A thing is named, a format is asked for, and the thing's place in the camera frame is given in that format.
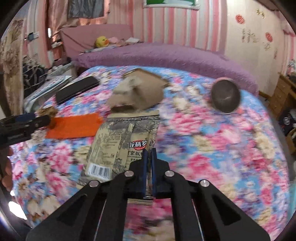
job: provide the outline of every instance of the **picture frame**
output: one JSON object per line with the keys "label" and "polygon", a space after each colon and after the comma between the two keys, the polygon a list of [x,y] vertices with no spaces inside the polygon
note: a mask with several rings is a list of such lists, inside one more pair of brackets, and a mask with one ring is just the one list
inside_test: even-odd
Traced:
{"label": "picture frame", "polygon": [[199,10],[199,0],[143,0],[143,7],[177,7]]}

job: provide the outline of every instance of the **orange paper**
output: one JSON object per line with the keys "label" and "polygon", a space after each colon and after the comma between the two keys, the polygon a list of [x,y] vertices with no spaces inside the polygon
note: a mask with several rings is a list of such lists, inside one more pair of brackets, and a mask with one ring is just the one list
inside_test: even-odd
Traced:
{"label": "orange paper", "polygon": [[103,118],[98,114],[77,115],[69,117],[55,117],[55,127],[49,129],[47,139],[71,139],[94,137]]}

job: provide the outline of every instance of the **black bowl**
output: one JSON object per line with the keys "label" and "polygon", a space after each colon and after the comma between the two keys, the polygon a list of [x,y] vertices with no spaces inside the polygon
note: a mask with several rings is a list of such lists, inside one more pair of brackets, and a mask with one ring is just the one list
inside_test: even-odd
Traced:
{"label": "black bowl", "polygon": [[218,80],[211,89],[213,107],[225,114],[235,111],[241,100],[238,86],[227,79]]}

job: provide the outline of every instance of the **bed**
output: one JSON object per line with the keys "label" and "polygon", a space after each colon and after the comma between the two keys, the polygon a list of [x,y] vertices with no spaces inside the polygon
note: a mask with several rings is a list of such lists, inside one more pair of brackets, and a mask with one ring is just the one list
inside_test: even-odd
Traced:
{"label": "bed", "polygon": [[[106,117],[112,89],[124,73],[139,66],[97,66],[87,76],[104,84],[57,106],[58,116],[98,112]],[[266,109],[248,91],[235,113],[222,115],[208,104],[213,78],[168,68],[141,67],[170,81],[160,111],[158,158],[192,181],[208,179],[256,220],[274,240],[288,222],[287,162]],[[74,195],[93,137],[45,139],[46,129],[13,147],[14,192],[32,226],[37,225]],[[151,206],[129,204],[124,240],[173,240],[170,200]]]}
{"label": "bed", "polygon": [[251,94],[258,95],[255,78],[224,55],[180,45],[138,43],[99,52],[84,53],[94,47],[99,36],[127,40],[132,37],[129,25],[101,24],[64,28],[60,31],[64,48],[76,68],[95,66],[140,65],[173,68],[210,78],[228,77]]}

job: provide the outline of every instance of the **barcode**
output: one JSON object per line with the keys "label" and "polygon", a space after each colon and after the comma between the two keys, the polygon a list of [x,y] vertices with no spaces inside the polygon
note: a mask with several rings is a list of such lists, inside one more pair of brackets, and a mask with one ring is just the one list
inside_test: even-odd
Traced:
{"label": "barcode", "polygon": [[107,180],[109,180],[111,176],[110,168],[102,167],[93,163],[89,165],[88,173],[91,176],[95,176],[95,177],[99,177]]}

